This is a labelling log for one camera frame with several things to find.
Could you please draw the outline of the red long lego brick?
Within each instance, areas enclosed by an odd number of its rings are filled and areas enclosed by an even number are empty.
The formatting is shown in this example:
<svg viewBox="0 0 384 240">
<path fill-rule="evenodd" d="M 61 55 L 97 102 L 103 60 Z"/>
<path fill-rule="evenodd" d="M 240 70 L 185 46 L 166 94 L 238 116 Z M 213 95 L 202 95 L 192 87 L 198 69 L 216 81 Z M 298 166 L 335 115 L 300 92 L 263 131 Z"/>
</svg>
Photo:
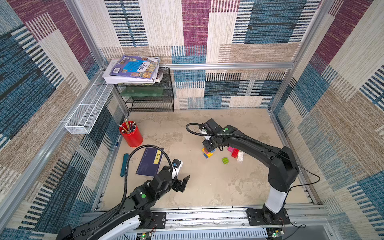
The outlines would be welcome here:
<svg viewBox="0 0 384 240">
<path fill-rule="evenodd" d="M 239 150 L 238 149 L 234 149 L 232 151 L 231 157 L 236 159 L 238 157 L 238 155 L 239 155 Z"/>
</svg>

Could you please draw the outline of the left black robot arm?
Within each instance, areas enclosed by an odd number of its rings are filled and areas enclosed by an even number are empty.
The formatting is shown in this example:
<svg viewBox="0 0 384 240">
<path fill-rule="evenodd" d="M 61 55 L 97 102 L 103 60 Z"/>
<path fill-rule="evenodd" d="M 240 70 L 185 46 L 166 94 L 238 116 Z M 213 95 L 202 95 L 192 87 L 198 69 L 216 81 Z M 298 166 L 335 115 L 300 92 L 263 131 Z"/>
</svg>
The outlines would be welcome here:
<svg viewBox="0 0 384 240">
<path fill-rule="evenodd" d="M 161 170 L 151 181 L 136 187 L 123 202 L 83 225 L 62 228 L 57 240 L 112 240 L 119 235 L 148 227 L 153 213 L 151 207 L 170 190 L 183 192 L 190 176 L 182 181 L 168 170 Z"/>
</svg>

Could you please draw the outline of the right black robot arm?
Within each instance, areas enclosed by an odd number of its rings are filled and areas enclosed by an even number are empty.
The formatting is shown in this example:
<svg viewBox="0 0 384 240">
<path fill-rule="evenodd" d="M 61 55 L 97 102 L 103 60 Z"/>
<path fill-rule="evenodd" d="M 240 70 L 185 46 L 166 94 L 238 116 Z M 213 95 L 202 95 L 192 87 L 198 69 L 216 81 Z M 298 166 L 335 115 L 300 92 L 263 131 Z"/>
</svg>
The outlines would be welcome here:
<svg viewBox="0 0 384 240">
<path fill-rule="evenodd" d="M 257 141 L 232 126 L 200 127 L 210 135 L 203 141 L 204 147 L 210 152 L 219 147 L 232 147 L 259 160 L 268 169 L 268 182 L 271 186 L 269 196 L 259 213 L 267 224 L 279 224 L 285 216 L 283 208 L 288 192 L 296 180 L 300 170 L 288 147 L 282 149 Z"/>
</svg>

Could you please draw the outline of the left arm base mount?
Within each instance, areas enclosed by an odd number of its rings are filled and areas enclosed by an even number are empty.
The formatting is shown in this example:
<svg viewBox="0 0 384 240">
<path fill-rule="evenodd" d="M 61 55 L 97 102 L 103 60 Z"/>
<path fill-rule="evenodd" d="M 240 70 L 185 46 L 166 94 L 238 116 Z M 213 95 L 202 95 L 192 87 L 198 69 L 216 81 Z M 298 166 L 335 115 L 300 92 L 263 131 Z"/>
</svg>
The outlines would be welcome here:
<svg viewBox="0 0 384 240">
<path fill-rule="evenodd" d="M 166 220 L 166 212 L 154 212 L 141 221 L 139 229 L 164 229 L 166 227 Z"/>
</svg>

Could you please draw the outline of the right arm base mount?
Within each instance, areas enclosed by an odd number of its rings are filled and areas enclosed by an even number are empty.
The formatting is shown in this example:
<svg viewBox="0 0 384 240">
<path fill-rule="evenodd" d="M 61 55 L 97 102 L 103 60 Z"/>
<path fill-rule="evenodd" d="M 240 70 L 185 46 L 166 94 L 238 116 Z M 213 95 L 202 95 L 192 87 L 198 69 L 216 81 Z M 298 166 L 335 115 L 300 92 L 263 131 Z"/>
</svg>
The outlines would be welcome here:
<svg viewBox="0 0 384 240">
<path fill-rule="evenodd" d="M 273 213 L 263 206 L 262 209 L 248 208 L 246 210 L 250 226 L 261 225 L 289 225 L 291 223 L 287 210 L 282 208 L 278 213 Z"/>
</svg>

